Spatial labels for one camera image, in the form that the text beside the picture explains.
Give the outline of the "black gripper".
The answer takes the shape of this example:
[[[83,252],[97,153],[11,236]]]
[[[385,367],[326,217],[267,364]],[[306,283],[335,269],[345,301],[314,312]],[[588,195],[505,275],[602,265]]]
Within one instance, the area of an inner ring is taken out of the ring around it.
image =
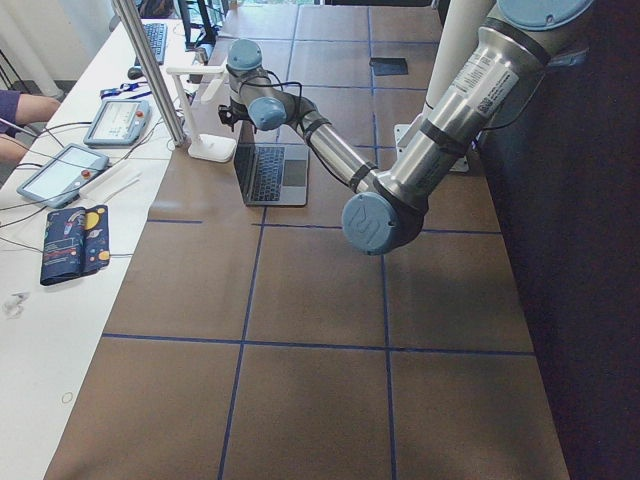
[[[219,105],[218,116],[223,125],[234,130],[237,122],[246,119],[246,107],[237,102],[231,102],[229,105]]]

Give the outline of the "person forearm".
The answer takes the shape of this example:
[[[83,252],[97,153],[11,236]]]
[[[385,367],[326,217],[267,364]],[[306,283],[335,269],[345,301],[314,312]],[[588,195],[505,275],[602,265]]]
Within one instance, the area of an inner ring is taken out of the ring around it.
[[[48,122],[61,106],[52,97],[1,91],[1,162],[16,166],[23,159],[27,146],[19,142],[19,127],[31,123]]]

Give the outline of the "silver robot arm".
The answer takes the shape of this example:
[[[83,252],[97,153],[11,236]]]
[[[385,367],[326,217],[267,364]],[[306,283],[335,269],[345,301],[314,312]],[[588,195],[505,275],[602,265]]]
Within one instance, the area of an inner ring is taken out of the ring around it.
[[[544,74],[576,43],[593,8],[591,1],[451,2],[435,65],[451,83],[439,98],[426,98],[386,171],[358,154],[311,100],[273,83],[252,40],[238,39],[229,48],[230,103],[219,116],[229,126],[248,121],[262,131],[294,130],[354,193],[342,211],[347,240],[369,255],[388,253],[416,238],[429,195],[512,90]]]

